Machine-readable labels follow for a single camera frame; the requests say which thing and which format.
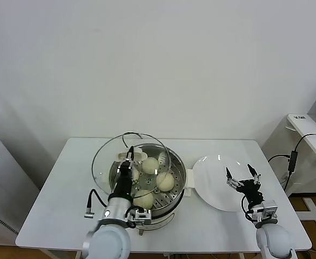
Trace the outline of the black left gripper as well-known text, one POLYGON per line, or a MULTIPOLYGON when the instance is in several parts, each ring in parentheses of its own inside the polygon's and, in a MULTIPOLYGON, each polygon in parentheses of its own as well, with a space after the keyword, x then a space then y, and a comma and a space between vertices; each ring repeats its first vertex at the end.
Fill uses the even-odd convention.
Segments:
POLYGON ((126 200, 133 200, 131 195, 132 189, 132 162, 135 158, 135 148, 131 146, 125 159, 118 167, 119 177, 113 191, 113 197, 121 197, 126 200))

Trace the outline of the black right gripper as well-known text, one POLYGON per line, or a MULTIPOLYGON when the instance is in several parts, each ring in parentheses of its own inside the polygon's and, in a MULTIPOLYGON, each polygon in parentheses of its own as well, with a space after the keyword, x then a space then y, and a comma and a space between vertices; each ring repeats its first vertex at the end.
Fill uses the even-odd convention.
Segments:
POLYGON ((226 183, 239 193, 243 193, 248 201, 248 206, 253 207, 263 202, 263 194, 259 191, 261 187, 261 175, 250 165, 247 164, 253 179, 237 181, 232 177, 230 170, 226 167, 226 183))

